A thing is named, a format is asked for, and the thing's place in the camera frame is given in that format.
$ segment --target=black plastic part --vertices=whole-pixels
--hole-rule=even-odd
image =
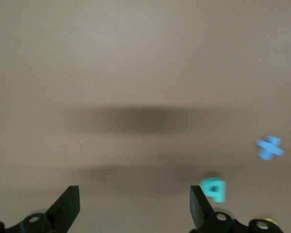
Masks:
[[[263,219],[253,219],[247,227],[226,213],[215,212],[200,186],[191,186],[190,210],[196,227],[190,233],[283,233],[277,225]]]
[[[67,233],[79,212],[79,187],[70,186],[45,214],[30,215],[7,229],[0,222],[0,233]]]

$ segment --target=blue cross-shaped block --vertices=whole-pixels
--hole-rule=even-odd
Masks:
[[[275,136],[268,136],[267,141],[258,140],[257,145],[261,147],[259,157],[265,160],[271,160],[275,155],[284,155],[283,149],[279,148],[281,139]]]

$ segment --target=beige table surface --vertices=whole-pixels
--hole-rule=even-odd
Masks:
[[[0,1],[7,227],[79,185],[70,233],[186,233],[214,175],[213,206],[291,233],[291,0]]]

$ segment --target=yellow object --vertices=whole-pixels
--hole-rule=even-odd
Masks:
[[[271,219],[271,218],[265,218],[264,220],[269,221],[269,222],[272,222],[272,223],[278,225],[278,224],[275,222],[275,220],[273,220],[273,219]]]

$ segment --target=teal foam block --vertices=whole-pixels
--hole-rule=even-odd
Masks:
[[[199,186],[204,194],[212,197],[215,202],[224,202],[226,199],[226,182],[220,177],[212,177],[204,179]]]

